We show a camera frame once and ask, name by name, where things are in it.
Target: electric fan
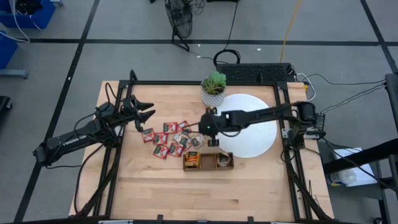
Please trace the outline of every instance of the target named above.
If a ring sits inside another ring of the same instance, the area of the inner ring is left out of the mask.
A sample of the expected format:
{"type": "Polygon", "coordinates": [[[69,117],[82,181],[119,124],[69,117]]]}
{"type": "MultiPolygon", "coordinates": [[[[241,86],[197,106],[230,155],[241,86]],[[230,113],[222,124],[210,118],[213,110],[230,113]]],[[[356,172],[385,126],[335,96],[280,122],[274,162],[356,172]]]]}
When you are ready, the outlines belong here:
{"type": "Polygon", "coordinates": [[[165,0],[167,16],[173,27],[172,44],[189,51],[189,46],[184,39],[188,38],[192,33],[192,9],[187,0],[165,0]],[[177,36],[184,46],[175,42],[174,37],[177,36]]]}

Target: potted plant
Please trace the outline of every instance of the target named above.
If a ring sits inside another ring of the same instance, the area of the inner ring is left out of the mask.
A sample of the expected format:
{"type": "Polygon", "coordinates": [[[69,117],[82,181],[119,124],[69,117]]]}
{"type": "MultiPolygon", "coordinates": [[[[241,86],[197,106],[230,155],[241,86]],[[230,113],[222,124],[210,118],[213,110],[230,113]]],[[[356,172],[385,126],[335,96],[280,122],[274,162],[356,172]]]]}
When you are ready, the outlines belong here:
{"type": "Polygon", "coordinates": [[[201,99],[207,106],[219,106],[225,98],[226,77],[213,72],[201,83],[201,99]]]}

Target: fan stand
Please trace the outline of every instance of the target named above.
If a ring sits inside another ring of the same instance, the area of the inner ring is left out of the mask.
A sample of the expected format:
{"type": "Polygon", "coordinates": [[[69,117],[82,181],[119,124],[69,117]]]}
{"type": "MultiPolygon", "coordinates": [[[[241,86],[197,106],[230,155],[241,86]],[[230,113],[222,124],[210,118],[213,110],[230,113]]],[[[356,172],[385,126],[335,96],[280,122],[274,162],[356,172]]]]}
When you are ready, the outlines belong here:
{"type": "Polygon", "coordinates": [[[182,49],[184,49],[184,50],[186,50],[186,51],[189,51],[189,50],[190,50],[189,46],[188,46],[188,45],[185,43],[185,41],[181,38],[180,34],[178,34],[178,30],[177,30],[176,28],[173,28],[172,44],[174,44],[174,45],[176,45],[176,46],[178,46],[178,47],[181,47],[182,49]],[[182,45],[180,45],[180,44],[178,44],[178,43],[175,43],[175,42],[174,42],[174,36],[177,36],[177,37],[182,41],[182,43],[185,45],[185,47],[182,46],[182,45]]]}

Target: white paper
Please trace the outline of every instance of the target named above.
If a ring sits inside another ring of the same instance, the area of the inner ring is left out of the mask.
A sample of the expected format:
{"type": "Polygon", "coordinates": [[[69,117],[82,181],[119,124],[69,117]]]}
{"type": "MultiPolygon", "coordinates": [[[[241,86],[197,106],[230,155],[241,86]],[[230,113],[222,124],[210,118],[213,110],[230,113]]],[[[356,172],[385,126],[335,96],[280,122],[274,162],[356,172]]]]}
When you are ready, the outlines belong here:
{"type": "MultiPolygon", "coordinates": [[[[362,151],[362,149],[360,147],[353,148],[353,149],[335,149],[335,152],[343,157],[349,156],[351,154],[354,154],[354,153],[357,153],[360,151],[362,151]]],[[[336,159],[340,158],[340,156],[338,156],[335,153],[333,153],[333,155],[335,156],[336,159]]],[[[371,166],[369,166],[369,164],[361,165],[361,168],[366,170],[370,174],[374,175],[373,171],[371,169],[371,166]]],[[[371,176],[369,176],[366,173],[364,173],[363,171],[361,171],[359,168],[355,167],[355,168],[351,168],[351,170],[354,171],[354,173],[356,174],[356,182],[354,182],[352,184],[347,184],[346,185],[347,187],[377,183],[377,181],[375,179],[373,179],[371,176]]]]}

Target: white plant pot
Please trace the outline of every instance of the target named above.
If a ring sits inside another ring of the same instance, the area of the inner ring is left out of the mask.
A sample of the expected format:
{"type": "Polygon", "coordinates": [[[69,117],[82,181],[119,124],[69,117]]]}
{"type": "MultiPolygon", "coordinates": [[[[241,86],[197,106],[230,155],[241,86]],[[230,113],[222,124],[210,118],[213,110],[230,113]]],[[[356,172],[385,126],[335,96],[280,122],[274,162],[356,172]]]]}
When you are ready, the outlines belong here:
{"type": "Polygon", "coordinates": [[[201,100],[203,101],[204,104],[206,104],[207,106],[212,106],[212,107],[219,106],[222,104],[222,102],[224,101],[224,98],[225,98],[226,87],[224,87],[224,90],[222,93],[220,93],[218,95],[211,95],[211,94],[208,94],[203,89],[202,85],[200,85],[200,86],[201,86],[201,100]]]}

